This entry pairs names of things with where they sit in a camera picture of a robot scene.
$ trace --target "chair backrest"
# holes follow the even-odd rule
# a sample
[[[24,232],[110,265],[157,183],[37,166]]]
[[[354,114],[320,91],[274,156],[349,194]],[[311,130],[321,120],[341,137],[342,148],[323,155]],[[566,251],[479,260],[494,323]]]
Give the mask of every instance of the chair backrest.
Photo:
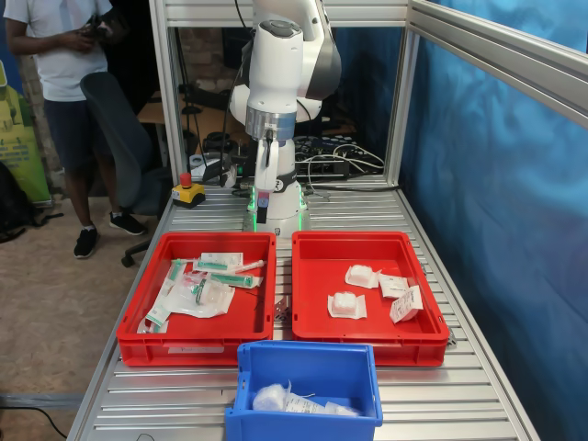
[[[112,74],[91,73],[80,86],[114,156],[119,203],[131,208],[139,195],[142,170],[152,159],[151,139]]]

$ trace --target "chair wheel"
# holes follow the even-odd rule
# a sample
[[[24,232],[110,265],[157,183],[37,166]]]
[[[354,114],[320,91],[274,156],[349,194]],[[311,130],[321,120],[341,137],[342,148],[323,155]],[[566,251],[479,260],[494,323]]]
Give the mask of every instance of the chair wheel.
[[[130,255],[125,255],[120,262],[125,268],[130,268],[131,266],[135,265],[135,261]]]

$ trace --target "metal table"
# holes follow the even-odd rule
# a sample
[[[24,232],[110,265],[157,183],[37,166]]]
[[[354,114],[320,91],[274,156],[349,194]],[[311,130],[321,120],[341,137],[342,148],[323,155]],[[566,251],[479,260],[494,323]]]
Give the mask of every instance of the metal table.
[[[386,186],[386,181],[383,177],[364,177],[345,185]],[[161,234],[241,230],[246,199],[217,187],[207,188],[207,199],[193,210],[168,206],[125,309]],[[374,439],[538,439],[402,192],[333,191],[329,201],[310,197],[309,208],[314,230],[406,232],[457,339],[456,345],[447,348],[442,367],[378,369],[384,425],[376,430]],[[276,301],[289,301],[289,241],[278,241],[277,247]],[[277,322],[274,338],[289,337],[289,323]],[[113,331],[67,439],[221,441],[224,409],[232,404],[236,386],[234,368],[126,367],[120,360]]]

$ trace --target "office chair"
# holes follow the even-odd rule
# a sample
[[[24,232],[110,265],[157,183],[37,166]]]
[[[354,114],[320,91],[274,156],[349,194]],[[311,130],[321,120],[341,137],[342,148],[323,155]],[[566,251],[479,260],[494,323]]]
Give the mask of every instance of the office chair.
[[[129,213],[161,219],[171,194],[172,175],[166,168],[144,171],[151,163],[153,146],[119,82],[107,72],[91,73],[82,80],[81,87],[114,156],[120,206]],[[147,251],[150,243],[151,240],[126,250],[122,264],[132,266],[132,255]]]

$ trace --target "green banner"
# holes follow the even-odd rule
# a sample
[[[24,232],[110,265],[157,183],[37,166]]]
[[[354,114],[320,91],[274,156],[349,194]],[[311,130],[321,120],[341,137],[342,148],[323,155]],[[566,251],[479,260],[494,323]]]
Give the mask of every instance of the green banner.
[[[32,202],[50,200],[28,103],[16,90],[22,90],[22,83],[18,77],[19,84],[12,85],[11,76],[6,73],[17,70],[16,60],[6,56],[6,48],[2,49],[5,50],[0,60],[0,161]]]

